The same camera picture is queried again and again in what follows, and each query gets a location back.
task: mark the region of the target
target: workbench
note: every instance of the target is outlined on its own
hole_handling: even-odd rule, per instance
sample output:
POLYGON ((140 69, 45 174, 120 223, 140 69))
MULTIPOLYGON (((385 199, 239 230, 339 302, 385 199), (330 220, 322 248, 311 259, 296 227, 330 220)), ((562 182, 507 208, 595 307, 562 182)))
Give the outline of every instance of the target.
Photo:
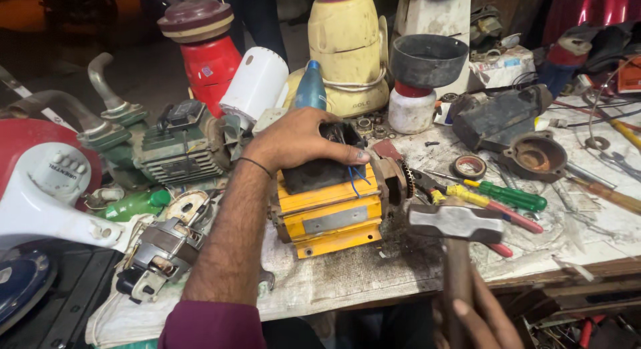
MULTIPOLYGON (((585 105, 580 98, 564 98, 561 101, 576 106, 585 105)), ((638 108, 641 108, 641 104, 625 107, 624 111, 638 108)), ((581 123, 588 119, 588 115, 572 109, 548 110, 542 117, 565 119, 570 123, 581 123)), ((623 121, 639 125, 641 116, 628 117, 623 121)), ((549 130, 575 164, 618 185, 617 191, 640 198, 640 182, 613 165, 600 161, 597 150, 584 147, 583 142, 589 137, 587 126, 549 130)), ((638 150, 620 133, 605 123, 595 124, 593 131, 595 136, 610 141, 611 147, 607 151, 621 153, 632 166, 641 168, 638 150)), ((450 127, 438 124, 418 135, 397 135, 392 141, 408 165, 416 169, 446 173, 455 157, 470 153, 450 127), (439 141, 440 144, 426 148, 426 141, 439 141)), ((370 140, 369 147, 376 142, 370 140)), ((505 186, 492 164, 491 158, 497 157, 497 154, 481 151, 478 155, 488 162, 484 180, 505 186)), ((452 184, 445 179, 436 179, 452 184)), ((574 280, 580 277, 574 265, 581 265, 588 271, 598 268, 592 269, 592 274, 597 278, 613 273, 641 273, 641 261, 635 258, 641 255, 641 245, 637 244, 641 240, 639 215, 587 194, 565 178, 554 185, 526 180, 519 180, 518 184, 521 189, 548 200, 548 207, 541 212, 539 220, 545 231, 536 235, 507 224, 503 243, 513 250, 514 256, 511 258, 502 258, 482 244, 472 243, 470 255, 478 271, 486 281, 491 282, 491 286, 501 287, 502 290, 536 288, 541 287, 541 283, 562 282, 569 278, 574 280), (567 191, 575 212, 568 209, 555 189, 567 191)), ((384 305, 399 298, 440 290, 440 241, 407 235, 405 207, 393 210, 391 217, 384 220, 380 229, 382 240, 303 260, 297 259, 291 244, 283 244, 277 238, 276 230, 268 222, 261 260, 263 267, 276 275, 276 284, 273 291, 268 291, 264 285, 259 288, 258 309, 261 319, 303 316, 372 302, 374 305, 384 305)), ((180 299, 185 280, 182 279, 178 284, 167 283, 155 303, 136 305, 127 296, 112 290, 112 297, 104 310, 98 311, 101 312, 95 328, 98 346, 109 348, 158 337, 167 314, 180 299)), ((92 330, 97 313, 93 314, 87 325, 87 343, 96 342, 92 330)))

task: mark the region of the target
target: purple sleeve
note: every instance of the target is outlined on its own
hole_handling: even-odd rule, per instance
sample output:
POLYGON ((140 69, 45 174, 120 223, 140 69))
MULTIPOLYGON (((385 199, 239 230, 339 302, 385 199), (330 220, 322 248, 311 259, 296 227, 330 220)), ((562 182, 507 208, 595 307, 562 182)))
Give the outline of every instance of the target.
POLYGON ((258 309, 245 304, 180 302, 158 339, 158 349, 266 347, 258 309))

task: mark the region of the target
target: fingernail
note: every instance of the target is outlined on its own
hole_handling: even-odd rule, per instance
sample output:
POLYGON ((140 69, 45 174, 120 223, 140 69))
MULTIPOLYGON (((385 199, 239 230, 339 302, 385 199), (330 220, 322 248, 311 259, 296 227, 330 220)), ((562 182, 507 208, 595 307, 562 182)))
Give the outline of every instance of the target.
POLYGON ((360 164, 367 164, 369 162, 369 154, 366 151, 359 151, 357 156, 357 162, 360 164))
POLYGON ((465 316, 470 311, 470 306, 461 299, 454 299, 452 306, 458 316, 465 316))

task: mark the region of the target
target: yellow mixer grinder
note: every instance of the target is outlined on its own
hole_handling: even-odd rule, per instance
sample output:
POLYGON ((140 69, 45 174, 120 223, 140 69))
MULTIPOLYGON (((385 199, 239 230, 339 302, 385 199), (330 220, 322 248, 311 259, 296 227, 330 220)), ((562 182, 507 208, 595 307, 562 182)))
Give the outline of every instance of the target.
MULTIPOLYGON (((376 16, 373 0, 316 0, 308 23, 309 57, 320 63, 326 81, 327 111, 355 117, 378 110, 390 97, 385 79, 364 91, 337 89, 330 82, 370 83, 387 64, 387 23, 376 16)), ((305 69, 289 75, 284 107, 290 107, 305 69)), ((359 89, 347 86, 347 89, 359 89)))

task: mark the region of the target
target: white plastic container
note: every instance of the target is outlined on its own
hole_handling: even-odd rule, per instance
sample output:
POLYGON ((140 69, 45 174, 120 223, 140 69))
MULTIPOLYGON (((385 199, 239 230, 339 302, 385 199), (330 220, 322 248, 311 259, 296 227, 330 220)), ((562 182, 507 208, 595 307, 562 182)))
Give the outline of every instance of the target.
MULTIPOLYGON (((396 83, 396 87, 390 92, 390 126, 394 131, 404 133, 405 135, 413 135, 427 130, 434 117, 434 105, 436 105, 437 102, 436 92, 431 91, 431 93, 427 93, 425 90, 412 89, 410 90, 412 92, 411 95, 408 94, 404 96, 396 91, 397 88, 401 88, 398 82, 396 83)), ((404 86, 401 91, 407 94, 407 89, 408 87, 404 86)))
POLYGON ((252 47, 238 66, 220 109, 240 117, 240 127, 250 130, 265 109, 282 107, 288 87, 289 68, 272 50, 252 47))

